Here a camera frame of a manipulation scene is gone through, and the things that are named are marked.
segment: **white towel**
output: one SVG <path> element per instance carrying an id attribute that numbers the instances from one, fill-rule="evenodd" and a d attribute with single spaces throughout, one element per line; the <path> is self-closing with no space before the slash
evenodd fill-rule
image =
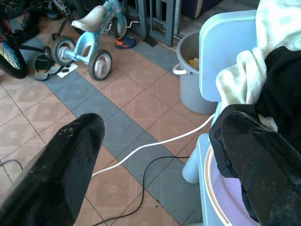
<path id="1" fill-rule="evenodd" d="M 237 56 L 237 64 L 222 70 L 216 86 L 222 110 L 231 104 L 255 104 L 266 81 L 265 57 L 279 46 L 301 49 L 301 0 L 261 0 L 256 12 L 257 47 Z M 274 120 L 260 120 L 277 130 Z"/>

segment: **tiled floor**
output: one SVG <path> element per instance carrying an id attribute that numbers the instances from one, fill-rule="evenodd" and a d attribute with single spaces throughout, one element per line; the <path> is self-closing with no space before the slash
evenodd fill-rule
<path id="1" fill-rule="evenodd" d="M 21 19 L 12 21 L 12 26 L 20 26 Z M 28 43 L 51 44 L 50 34 L 61 22 L 42 19 L 40 34 Z M 69 25 L 64 33 L 78 37 Z M 171 72 L 178 62 L 174 52 L 142 41 L 133 49 L 118 50 L 107 35 L 102 37 L 102 47 L 113 57 L 113 70 L 104 81 L 91 79 L 81 63 L 65 78 L 51 76 L 44 83 L 34 80 L 32 70 L 24 80 L 0 71 L 0 161 L 17 159 L 25 166 L 63 125 L 93 112 L 102 116 L 106 129 L 95 172 L 141 145 L 186 133 L 209 117 L 182 104 L 179 79 Z M 24 57 L 32 67 L 36 53 L 24 52 Z M 123 166 L 92 179 L 76 225 L 90 226 L 133 211 L 141 199 L 146 166 L 161 156 L 189 156 L 199 135 L 208 129 L 164 146 L 145 148 Z M 184 181 L 183 162 L 168 158 L 150 166 L 141 209 L 107 225 L 178 226 L 200 221 L 199 186 Z M 0 167 L 0 197 L 20 172 L 13 162 Z"/>

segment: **light blue plastic stool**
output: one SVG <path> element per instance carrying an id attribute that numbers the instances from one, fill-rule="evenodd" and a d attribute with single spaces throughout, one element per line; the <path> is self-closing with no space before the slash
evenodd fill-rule
<path id="1" fill-rule="evenodd" d="M 200 31 L 200 91 L 204 99 L 219 102 L 213 123 L 220 114 L 221 106 L 221 97 L 215 85 L 216 76 L 221 70 L 235 65 L 241 51 L 257 46 L 255 15 L 256 10 L 218 14 L 208 19 Z M 182 171 L 187 182 L 199 182 L 200 185 L 203 223 L 190 226 L 224 225 L 215 213 L 205 189 L 204 163 L 209 146 L 208 134 L 202 134 Z"/>

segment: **black wire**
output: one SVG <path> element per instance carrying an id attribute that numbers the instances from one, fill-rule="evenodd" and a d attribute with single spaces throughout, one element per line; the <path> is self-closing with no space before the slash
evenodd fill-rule
<path id="1" fill-rule="evenodd" d="M 9 163 L 11 161 L 17 162 L 19 164 L 19 166 L 21 167 L 21 170 L 23 170 L 22 164 L 18 160 L 16 160 L 16 159 L 10 159 L 10 160 L 4 161 L 3 163 L 0 163 L 0 166 L 4 166 L 6 163 Z"/>
<path id="2" fill-rule="evenodd" d="M 61 33 L 66 25 L 66 23 L 68 22 L 68 18 L 65 18 L 65 20 L 63 21 L 61 27 L 60 27 L 60 30 L 58 31 L 58 36 L 61 36 Z"/>
<path id="3" fill-rule="evenodd" d="M 103 220 L 103 221 L 101 221 L 101 222 L 99 222 L 99 223 L 97 223 L 97 224 L 94 224 L 94 225 L 92 225 L 92 226 L 98 226 L 98 225 L 101 225 L 101 224 L 103 224 L 103 223 L 105 223 L 105 222 L 107 222 L 107 221 L 109 221 L 109 220 L 115 220 L 115 219 L 119 219 L 119 218 L 124 218 L 124 217 L 130 216 L 130 215 L 136 213 L 136 212 L 139 210 L 139 208 L 142 206 L 142 203 L 143 203 L 144 190 L 145 190 L 145 188 L 144 188 L 144 179 L 145 179 L 145 174 L 146 174 L 147 169 L 149 168 L 149 166 L 150 166 L 153 162 L 155 162 L 155 161 L 157 161 L 157 160 L 159 160 L 159 159 L 166 159 L 166 158 L 173 158 L 173 159 L 188 159 L 189 156 L 188 156 L 188 157 L 164 156 L 164 157 L 156 158 L 156 159 L 154 159 L 153 161 L 151 161 L 151 162 L 147 165 L 147 167 L 146 167 L 146 169 L 145 169 L 145 171 L 144 171 L 144 174 L 143 174 L 143 181 L 142 181 L 142 198 L 141 198 L 141 202 L 140 202 L 139 206 L 137 207 L 137 209 L 135 209 L 135 210 L 134 210 L 133 212 L 131 212 L 131 213 L 128 213 L 128 214 L 125 214 L 125 215 L 122 215 L 122 216 L 113 217 L 113 218 L 109 218 L 109 219 Z"/>

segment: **plastic bucket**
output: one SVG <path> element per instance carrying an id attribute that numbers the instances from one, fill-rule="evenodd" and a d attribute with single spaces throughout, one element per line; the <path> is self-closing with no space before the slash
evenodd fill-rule
<path id="1" fill-rule="evenodd" d="M 190 110 L 200 114 L 215 112 L 217 102 L 205 100 L 199 90 L 199 72 L 189 65 L 189 60 L 199 58 L 199 33 L 186 35 L 177 46 L 179 63 L 174 66 L 173 73 L 180 75 L 180 96 L 183 104 Z"/>
<path id="2" fill-rule="evenodd" d="M 209 200 L 225 226 L 260 226 L 246 211 L 239 179 L 224 178 L 219 173 L 212 146 L 206 155 L 204 178 Z"/>

